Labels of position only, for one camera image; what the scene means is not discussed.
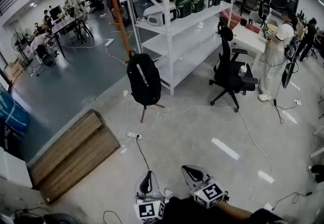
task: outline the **white metal shelf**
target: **white metal shelf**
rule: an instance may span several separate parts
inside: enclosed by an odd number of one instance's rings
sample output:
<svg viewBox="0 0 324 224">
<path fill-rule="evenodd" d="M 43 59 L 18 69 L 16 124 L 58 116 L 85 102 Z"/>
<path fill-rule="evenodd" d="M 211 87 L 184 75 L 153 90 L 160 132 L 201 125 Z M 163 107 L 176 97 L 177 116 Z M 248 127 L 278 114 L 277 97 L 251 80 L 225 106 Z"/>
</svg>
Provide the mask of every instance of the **white metal shelf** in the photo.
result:
<svg viewBox="0 0 324 224">
<path fill-rule="evenodd" d="M 173 86 L 176 87 L 221 44 L 222 39 L 217 34 L 214 34 L 207 40 L 198 42 L 190 51 L 175 61 L 173 64 Z M 169 58 L 162 57 L 156 61 L 155 65 L 158 68 L 160 78 L 170 85 Z"/>
<path fill-rule="evenodd" d="M 173 61 L 176 61 L 183 53 L 196 46 L 197 43 L 206 40 L 216 33 L 218 22 L 219 18 L 212 16 L 172 37 Z M 142 47 L 165 57 L 168 55 L 168 41 L 163 34 L 159 34 L 142 43 Z"/>
<path fill-rule="evenodd" d="M 218 6 L 212 6 L 210 8 L 206 8 L 198 13 L 192 13 L 191 15 L 185 18 L 178 18 L 174 22 L 171 23 L 171 36 L 174 36 L 185 29 L 195 25 L 196 23 L 203 21 L 206 18 L 209 18 L 219 12 L 228 9 L 232 6 L 230 3 L 221 2 Z M 140 28 L 144 28 L 146 30 L 150 30 L 153 32 L 157 32 L 160 34 L 166 34 L 166 27 L 165 26 L 153 26 L 146 22 L 139 21 L 137 22 L 136 26 Z"/>
</svg>

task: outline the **white desk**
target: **white desk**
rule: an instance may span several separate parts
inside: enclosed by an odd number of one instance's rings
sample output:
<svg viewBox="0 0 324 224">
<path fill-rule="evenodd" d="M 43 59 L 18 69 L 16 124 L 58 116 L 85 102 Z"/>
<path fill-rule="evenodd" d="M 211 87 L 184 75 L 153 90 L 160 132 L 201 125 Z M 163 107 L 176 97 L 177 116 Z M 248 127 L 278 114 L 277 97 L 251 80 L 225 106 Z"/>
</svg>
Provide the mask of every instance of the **white desk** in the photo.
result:
<svg viewBox="0 0 324 224">
<path fill-rule="evenodd" d="M 261 54 L 264 54 L 266 48 L 266 39 L 261 35 L 246 29 L 244 26 L 237 24 L 233 29 L 233 41 L 238 43 L 242 48 L 255 52 L 257 55 L 254 59 L 251 72 L 253 72 L 259 62 Z"/>
</svg>

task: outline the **desk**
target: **desk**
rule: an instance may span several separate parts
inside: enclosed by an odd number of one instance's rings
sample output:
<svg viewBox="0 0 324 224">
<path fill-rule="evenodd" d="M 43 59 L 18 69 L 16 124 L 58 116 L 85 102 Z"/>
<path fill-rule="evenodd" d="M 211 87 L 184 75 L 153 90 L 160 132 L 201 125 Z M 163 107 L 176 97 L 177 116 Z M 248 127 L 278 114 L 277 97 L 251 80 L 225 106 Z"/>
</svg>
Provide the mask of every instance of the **desk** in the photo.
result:
<svg viewBox="0 0 324 224">
<path fill-rule="evenodd" d="M 246 29 L 244 26 L 237 24 L 233 29 L 233 41 L 238 43 L 242 48 L 255 52 L 257 55 L 254 59 L 251 72 L 253 72 L 259 62 L 261 54 L 264 54 L 267 40 L 261 35 Z"/>
<path fill-rule="evenodd" d="M 86 41 L 86 39 L 83 37 L 83 35 L 82 35 L 82 33 L 81 33 L 80 23 L 83 24 L 85 31 L 86 31 L 87 33 L 89 33 L 89 34 L 92 36 L 92 38 L 93 38 L 92 33 L 89 31 L 89 29 L 87 28 L 87 26 L 86 26 L 86 24 L 84 23 L 84 21 L 83 21 L 83 20 L 79 20 L 78 18 L 68 17 L 67 19 L 62 20 L 61 22 L 56 23 L 56 25 L 54 25 L 54 26 L 52 27 L 52 33 L 54 34 L 54 37 L 55 37 L 55 39 L 56 39 L 56 41 L 57 41 L 57 44 L 58 44 L 58 46 L 59 46 L 59 48 L 60 48 L 60 51 L 61 51 L 63 57 L 65 57 L 65 55 L 64 55 L 64 53 L 63 53 L 63 50 L 62 50 L 62 47 L 61 47 L 61 44 L 60 44 L 60 41 L 59 41 L 59 38 L 58 38 L 57 34 L 58 34 L 61 30 L 65 29 L 66 27 L 68 27 L 68 26 L 74 24 L 74 28 L 75 28 L 75 30 L 76 30 L 76 34 L 77 34 L 77 39 L 79 40 L 79 36 L 80 36 L 80 38 L 81 38 L 81 43 L 83 44 L 83 41 L 85 41 L 85 42 L 87 42 L 87 41 Z"/>
</svg>

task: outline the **black sleeve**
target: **black sleeve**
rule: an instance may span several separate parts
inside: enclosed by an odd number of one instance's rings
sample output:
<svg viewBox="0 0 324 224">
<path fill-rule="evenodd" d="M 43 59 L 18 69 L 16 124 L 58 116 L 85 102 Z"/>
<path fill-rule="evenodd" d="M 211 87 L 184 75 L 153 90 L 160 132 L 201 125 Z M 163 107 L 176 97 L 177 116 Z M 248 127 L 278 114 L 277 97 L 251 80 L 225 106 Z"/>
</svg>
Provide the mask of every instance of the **black sleeve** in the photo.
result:
<svg viewBox="0 0 324 224">
<path fill-rule="evenodd" d="M 272 223 L 276 220 L 282 220 L 277 215 L 266 209 L 259 209 L 254 212 L 248 220 L 248 224 L 267 224 Z"/>
</svg>

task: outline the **cardboard box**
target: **cardboard box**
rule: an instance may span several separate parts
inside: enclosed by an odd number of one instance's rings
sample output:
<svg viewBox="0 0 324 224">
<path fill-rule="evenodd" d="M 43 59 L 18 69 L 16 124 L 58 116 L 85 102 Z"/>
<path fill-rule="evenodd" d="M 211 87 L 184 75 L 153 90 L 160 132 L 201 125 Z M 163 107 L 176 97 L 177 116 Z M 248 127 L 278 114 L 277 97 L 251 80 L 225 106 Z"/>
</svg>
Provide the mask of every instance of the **cardboard box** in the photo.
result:
<svg viewBox="0 0 324 224">
<path fill-rule="evenodd" d="M 16 63 L 9 63 L 9 65 L 5 68 L 5 73 L 12 82 L 15 82 L 17 78 L 24 72 L 24 65 L 20 60 L 18 60 Z"/>
</svg>

